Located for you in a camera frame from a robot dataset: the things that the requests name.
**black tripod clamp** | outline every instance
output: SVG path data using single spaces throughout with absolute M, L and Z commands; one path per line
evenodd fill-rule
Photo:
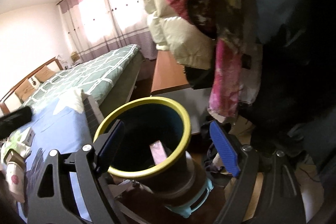
M 243 223 L 258 172 L 263 173 L 258 205 L 254 217 L 244 223 L 305 223 L 300 188 L 282 151 L 266 158 L 251 146 L 242 146 L 218 122 L 210 125 L 210 134 L 226 169 L 236 177 L 232 193 L 214 224 Z M 118 120 L 94 144 L 86 144 L 77 152 L 60 154 L 51 150 L 29 200 L 28 224 L 91 223 L 79 215 L 69 172 L 77 173 L 92 223 L 127 223 L 101 176 L 113 161 L 123 135 L 124 124 Z
M 30 224 L 91 223 L 79 216 L 70 172 L 76 172 L 82 196 L 94 224 L 127 223 L 115 205 L 105 179 L 121 142 L 123 122 L 117 120 L 108 133 L 98 137 L 94 144 L 70 154 L 51 150 L 36 181 L 29 200 Z
M 241 145 L 221 124 L 210 124 L 210 135 L 224 163 L 236 178 L 229 199 L 214 224 L 305 224 L 300 187 L 287 156 L 281 150 L 265 157 L 250 145 Z M 263 183 L 254 217 L 243 222 L 258 173 Z

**cord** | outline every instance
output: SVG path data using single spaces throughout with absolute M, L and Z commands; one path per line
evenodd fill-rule
M 302 171 L 302 172 L 304 172 L 313 182 L 321 182 L 320 180 L 315 180 L 315 179 L 313 179 L 309 174 L 308 174 L 308 172 L 306 171 L 306 170 L 303 170 L 302 168 L 300 168 L 300 170 Z

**blue clamp pad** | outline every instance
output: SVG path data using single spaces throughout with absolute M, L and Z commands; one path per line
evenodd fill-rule
M 240 173 L 238 154 L 225 136 L 222 128 L 215 121 L 210 124 L 210 136 L 223 161 L 226 171 L 231 173 L 235 178 L 238 177 Z

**wooden headboard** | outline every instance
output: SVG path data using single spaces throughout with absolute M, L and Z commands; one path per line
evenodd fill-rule
M 24 77 L 20 82 L 18 82 L 15 86 L 13 86 L 10 91 L 8 91 L 6 93 L 6 95 L 4 97 L 1 98 L 0 100 L 0 110 L 2 111 L 2 113 L 4 115 L 9 114 L 11 111 L 9 110 L 8 106 L 6 105 L 6 101 L 9 99 L 9 97 L 11 97 L 15 90 L 26 80 L 26 79 L 30 79 L 32 78 L 38 71 L 40 71 L 44 66 L 50 65 L 52 63 L 56 63 L 57 67 L 59 68 L 59 70 L 63 70 L 59 60 L 54 57 L 50 60 L 48 60 L 47 62 L 45 62 L 44 64 L 42 64 L 41 66 L 39 66 L 36 70 L 32 71 L 30 74 L 28 74 L 26 77 Z

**green plaid bedspread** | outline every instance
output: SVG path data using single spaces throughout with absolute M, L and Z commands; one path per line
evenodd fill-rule
M 83 89 L 100 105 L 139 49 L 138 45 L 131 44 L 72 69 L 61 70 L 42 83 L 23 105 L 31 106 L 37 113 L 54 98 L 71 88 Z

